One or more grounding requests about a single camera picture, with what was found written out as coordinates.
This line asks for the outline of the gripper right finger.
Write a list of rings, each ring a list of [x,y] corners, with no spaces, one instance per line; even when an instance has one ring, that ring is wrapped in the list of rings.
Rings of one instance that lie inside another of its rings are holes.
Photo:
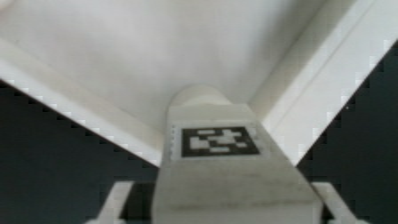
[[[312,188],[331,215],[326,224],[371,224],[353,215],[331,184],[328,182],[312,182]]]

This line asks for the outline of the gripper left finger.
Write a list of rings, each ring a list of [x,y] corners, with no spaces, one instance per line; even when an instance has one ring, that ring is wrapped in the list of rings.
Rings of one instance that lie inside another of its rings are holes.
[[[132,184],[132,181],[120,181],[113,184],[97,216],[83,224],[125,224],[120,214]]]

